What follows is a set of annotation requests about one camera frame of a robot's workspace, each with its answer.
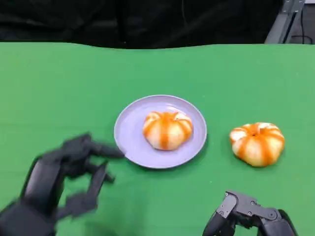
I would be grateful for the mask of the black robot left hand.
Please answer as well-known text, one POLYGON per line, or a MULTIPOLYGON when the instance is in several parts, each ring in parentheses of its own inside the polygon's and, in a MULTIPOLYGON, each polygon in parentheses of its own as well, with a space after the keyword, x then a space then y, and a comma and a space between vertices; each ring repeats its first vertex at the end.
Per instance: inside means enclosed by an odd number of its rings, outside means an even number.
POLYGON ((97 208, 97 199, 104 182, 113 183, 107 171, 108 162, 92 164, 90 158, 124 158, 117 147, 94 141, 89 133, 66 140, 59 148, 38 156, 28 173, 21 199, 47 217, 56 220, 67 216, 78 217, 97 208), (87 191, 68 196, 63 207, 59 201, 66 178, 91 176, 87 191))

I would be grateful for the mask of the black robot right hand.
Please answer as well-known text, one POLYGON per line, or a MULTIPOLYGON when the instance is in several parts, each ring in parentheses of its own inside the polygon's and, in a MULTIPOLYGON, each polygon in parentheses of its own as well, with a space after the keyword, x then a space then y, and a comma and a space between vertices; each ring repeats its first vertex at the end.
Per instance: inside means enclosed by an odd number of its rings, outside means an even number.
POLYGON ((232 236, 237 225, 246 229, 256 227, 258 236, 298 235, 284 210, 263 207, 249 195, 227 190, 222 203, 209 219, 203 235, 232 236))

